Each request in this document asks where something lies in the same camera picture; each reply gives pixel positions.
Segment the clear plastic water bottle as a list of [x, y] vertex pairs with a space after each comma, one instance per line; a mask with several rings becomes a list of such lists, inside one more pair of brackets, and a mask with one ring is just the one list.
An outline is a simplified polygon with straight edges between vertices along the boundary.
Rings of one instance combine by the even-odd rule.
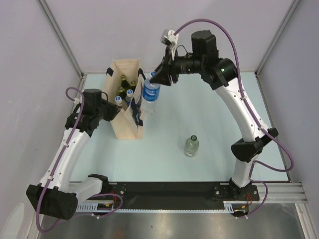
[[120, 96], [115, 97], [115, 105], [119, 110], [123, 108], [123, 100]]

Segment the blue label water bottle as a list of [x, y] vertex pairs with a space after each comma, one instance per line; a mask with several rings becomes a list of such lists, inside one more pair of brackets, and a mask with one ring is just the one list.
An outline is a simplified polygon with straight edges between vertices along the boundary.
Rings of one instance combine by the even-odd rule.
[[160, 94], [160, 84], [151, 83], [150, 79], [156, 74], [155, 71], [150, 72], [150, 76], [144, 81], [142, 110], [146, 113], [152, 113], [155, 110], [156, 102]]
[[125, 102], [126, 102], [127, 106], [130, 105], [132, 98], [133, 98], [133, 95], [134, 95], [134, 91], [132, 89], [128, 89], [126, 91]]

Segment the green glass bottle front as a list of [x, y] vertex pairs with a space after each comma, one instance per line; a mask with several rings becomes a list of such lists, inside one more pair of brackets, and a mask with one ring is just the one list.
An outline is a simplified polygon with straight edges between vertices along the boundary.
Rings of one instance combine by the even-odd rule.
[[123, 87], [118, 87], [118, 96], [122, 98], [122, 100], [126, 97], [126, 91]]

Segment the green glass bottle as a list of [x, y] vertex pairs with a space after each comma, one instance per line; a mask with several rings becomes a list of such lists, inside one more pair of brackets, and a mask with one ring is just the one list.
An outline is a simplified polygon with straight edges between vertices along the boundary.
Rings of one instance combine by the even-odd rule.
[[128, 90], [130, 88], [130, 84], [127, 80], [127, 77], [125, 75], [121, 75], [120, 76], [120, 80], [121, 80], [121, 87], [126, 90]]
[[126, 91], [123, 87], [118, 87], [118, 96], [122, 98], [122, 100], [126, 97]]

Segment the green bottle red label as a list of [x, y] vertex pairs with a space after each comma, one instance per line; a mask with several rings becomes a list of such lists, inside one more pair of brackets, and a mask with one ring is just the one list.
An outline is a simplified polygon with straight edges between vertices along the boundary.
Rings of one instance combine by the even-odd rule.
[[135, 80], [130, 81], [130, 89], [135, 92], [137, 82]]

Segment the beige canvas tote bag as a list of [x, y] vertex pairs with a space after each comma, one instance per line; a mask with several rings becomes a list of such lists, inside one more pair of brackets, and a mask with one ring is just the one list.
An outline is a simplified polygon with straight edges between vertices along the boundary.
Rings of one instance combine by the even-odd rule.
[[140, 67], [139, 59], [113, 60], [107, 69], [103, 91], [108, 95], [108, 101], [115, 103], [118, 96], [118, 87], [121, 86], [120, 76], [125, 75], [128, 82], [135, 80], [137, 86], [129, 106], [125, 99], [123, 108], [111, 121], [117, 139], [143, 138], [143, 113], [141, 109], [144, 81], [146, 79]]

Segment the clear glass bottle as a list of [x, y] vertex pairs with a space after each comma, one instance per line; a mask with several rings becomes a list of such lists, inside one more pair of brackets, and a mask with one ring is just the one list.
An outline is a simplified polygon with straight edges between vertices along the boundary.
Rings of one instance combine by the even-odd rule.
[[190, 136], [184, 145], [184, 154], [186, 156], [192, 157], [195, 156], [199, 149], [199, 141], [196, 135]]

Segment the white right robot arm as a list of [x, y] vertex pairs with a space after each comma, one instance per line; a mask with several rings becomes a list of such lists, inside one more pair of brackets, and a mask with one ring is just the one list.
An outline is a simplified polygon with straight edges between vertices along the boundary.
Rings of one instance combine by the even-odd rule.
[[229, 182], [230, 196], [236, 200], [248, 194], [252, 182], [249, 172], [263, 148], [278, 136], [276, 128], [269, 128], [259, 117], [245, 95], [235, 64], [228, 58], [220, 58], [216, 37], [209, 30], [191, 35], [192, 52], [184, 56], [177, 53], [178, 34], [165, 30], [160, 39], [166, 45], [165, 55], [151, 77], [151, 83], [171, 86], [178, 82], [180, 74], [199, 74], [211, 89], [224, 101], [241, 131], [241, 139], [231, 146], [236, 158], [233, 176]]

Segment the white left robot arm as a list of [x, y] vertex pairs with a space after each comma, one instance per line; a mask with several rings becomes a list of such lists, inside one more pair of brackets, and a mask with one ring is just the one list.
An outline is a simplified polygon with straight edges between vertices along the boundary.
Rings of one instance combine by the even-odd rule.
[[78, 158], [100, 121], [112, 121], [120, 107], [109, 102], [99, 89], [85, 89], [66, 120], [63, 138], [48, 170], [37, 185], [29, 185], [26, 195], [37, 215], [69, 220], [78, 204], [97, 196], [105, 199], [111, 192], [108, 177], [90, 174], [81, 183], [70, 186], [69, 181]]

